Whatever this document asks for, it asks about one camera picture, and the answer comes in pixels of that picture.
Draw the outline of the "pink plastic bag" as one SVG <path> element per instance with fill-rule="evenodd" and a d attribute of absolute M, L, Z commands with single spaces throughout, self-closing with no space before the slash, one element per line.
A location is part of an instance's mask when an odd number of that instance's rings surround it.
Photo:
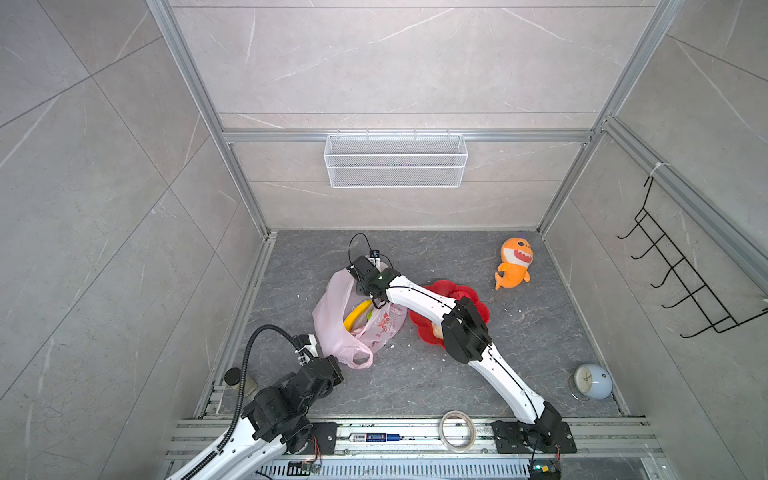
<path fill-rule="evenodd" d="M 379 308 L 373 305 L 367 321 L 360 319 L 348 332 L 343 321 L 361 302 L 371 300 L 362 295 L 347 268 L 334 273 L 325 292 L 315 306 L 312 317 L 315 335 L 324 356 L 334 356 L 352 369 L 367 369 L 374 354 L 400 331 L 408 309 L 393 303 Z"/>

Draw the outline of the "red flower-shaped plate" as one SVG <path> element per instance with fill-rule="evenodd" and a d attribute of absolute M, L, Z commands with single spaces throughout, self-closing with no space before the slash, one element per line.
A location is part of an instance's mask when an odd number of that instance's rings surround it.
<path fill-rule="evenodd" d="M 468 298 L 478 310 L 482 321 L 488 324 L 490 321 L 490 311 L 488 307 L 480 300 L 477 292 L 469 286 L 456 284 L 449 280 L 437 280 L 432 284 L 425 285 L 424 288 L 432 293 L 460 300 Z M 416 326 L 419 337 L 427 344 L 444 346 L 441 334 L 436 335 L 438 328 L 426 317 L 408 310 L 408 317 Z"/>

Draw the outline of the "peach fake fruit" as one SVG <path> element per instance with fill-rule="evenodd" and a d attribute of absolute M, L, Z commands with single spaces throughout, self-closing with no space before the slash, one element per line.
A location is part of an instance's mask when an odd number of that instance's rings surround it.
<path fill-rule="evenodd" d="M 432 335 L 439 340 L 443 339 L 442 326 L 439 324 L 431 324 Z"/>

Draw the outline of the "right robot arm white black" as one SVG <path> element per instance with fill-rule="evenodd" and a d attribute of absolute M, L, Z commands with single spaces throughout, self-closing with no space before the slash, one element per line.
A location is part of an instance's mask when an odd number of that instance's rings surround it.
<path fill-rule="evenodd" d="M 446 352 L 489 382 L 534 444 L 539 448 L 555 444 L 556 433 L 564 426 L 562 416 L 506 362 L 470 298 L 456 300 L 431 292 L 392 268 L 380 271 L 364 256 L 352 261 L 347 271 L 374 302 L 405 307 L 437 326 Z"/>

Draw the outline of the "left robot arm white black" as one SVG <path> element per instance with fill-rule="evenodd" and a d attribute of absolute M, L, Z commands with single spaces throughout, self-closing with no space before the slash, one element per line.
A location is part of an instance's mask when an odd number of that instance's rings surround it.
<path fill-rule="evenodd" d="M 276 457 L 300 451 L 312 429 L 310 408 L 342 381 L 335 357 L 311 359 L 283 382 L 257 392 L 224 434 L 171 477 L 244 479 Z"/>

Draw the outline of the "yellow fake banana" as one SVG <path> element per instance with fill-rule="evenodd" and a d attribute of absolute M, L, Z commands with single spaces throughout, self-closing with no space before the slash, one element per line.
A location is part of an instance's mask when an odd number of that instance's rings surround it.
<path fill-rule="evenodd" d="M 356 328 L 356 324 L 360 319 L 367 321 L 370 317 L 369 313 L 373 309 L 373 302 L 371 300 L 365 300 L 358 304 L 344 319 L 343 325 L 348 332 L 352 332 Z"/>

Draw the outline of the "blue marker pen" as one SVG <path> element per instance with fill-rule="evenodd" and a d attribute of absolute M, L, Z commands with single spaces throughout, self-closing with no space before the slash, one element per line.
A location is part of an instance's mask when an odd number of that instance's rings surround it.
<path fill-rule="evenodd" d="M 349 436 L 350 442 L 357 443 L 386 443 L 398 442 L 402 437 L 394 433 L 352 433 Z"/>

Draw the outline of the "small dark-lid jar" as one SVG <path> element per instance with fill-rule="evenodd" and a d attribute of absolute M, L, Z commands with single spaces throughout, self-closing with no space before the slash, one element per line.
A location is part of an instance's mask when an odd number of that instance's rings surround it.
<path fill-rule="evenodd" d="M 242 369 L 240 367 L 231 367 L 225 372 L 225 383 L 236 391 L 243 391 L 244 396 L 253 395 L 257 388 L 257 382 L 248 374 L 242 375 Z"/>

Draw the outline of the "clear tape roll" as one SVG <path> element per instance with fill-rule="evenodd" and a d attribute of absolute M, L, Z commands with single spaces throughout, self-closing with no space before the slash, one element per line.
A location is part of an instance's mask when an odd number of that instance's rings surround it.
<path fill-rule="evenodd" d="M 438 438 L 450 452 L 469 453 L 477 440 L 477 429 L 472 418 L 463 411 L 446 412 L 438 423 Z"/>

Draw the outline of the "orange shark plush toy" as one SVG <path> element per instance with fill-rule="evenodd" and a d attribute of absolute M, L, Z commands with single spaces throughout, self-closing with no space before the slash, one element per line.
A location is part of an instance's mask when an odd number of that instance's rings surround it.
<path fill-rule="evenodd" d="M 495 289 L 515 288 L 531 280 L 528 269 L 534 254 L 529 242 L 523 238 L 510 238 L 501 247 L 501 263 L 497 267 Z"/>

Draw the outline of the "white round alarm clock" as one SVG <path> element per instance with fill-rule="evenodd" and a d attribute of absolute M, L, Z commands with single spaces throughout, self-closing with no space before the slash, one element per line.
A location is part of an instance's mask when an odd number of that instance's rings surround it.
<path fill-rule="evenodd" d="M 594 363 L 579 365 L 570 375 L 568 386 L 572 396 L 581 401 L 602 401 L 613 393 L 610 373 Z"/>

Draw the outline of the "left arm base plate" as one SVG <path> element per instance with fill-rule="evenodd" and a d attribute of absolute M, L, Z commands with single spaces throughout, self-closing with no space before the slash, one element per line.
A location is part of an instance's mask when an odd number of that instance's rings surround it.
<path fill-rule="evenodd" d="M 313 422 L 312 428 L 300 438 L 297 454 L 315 455 L 315 448 L 321 456 L 333 455 L 338 438 L 339 424 L 336 422 Z"/>

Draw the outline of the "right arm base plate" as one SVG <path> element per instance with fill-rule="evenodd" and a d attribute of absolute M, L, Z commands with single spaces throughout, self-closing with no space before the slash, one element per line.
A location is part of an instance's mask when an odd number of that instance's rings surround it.
<path fill-rule="evenodd" d="M 577 447 L 570 425 L 560 422 L 549 432 L 521 422 L 496 420 L 490 424 L 496 450 L 500 454 L 532 453 L 571 454 Z"/>

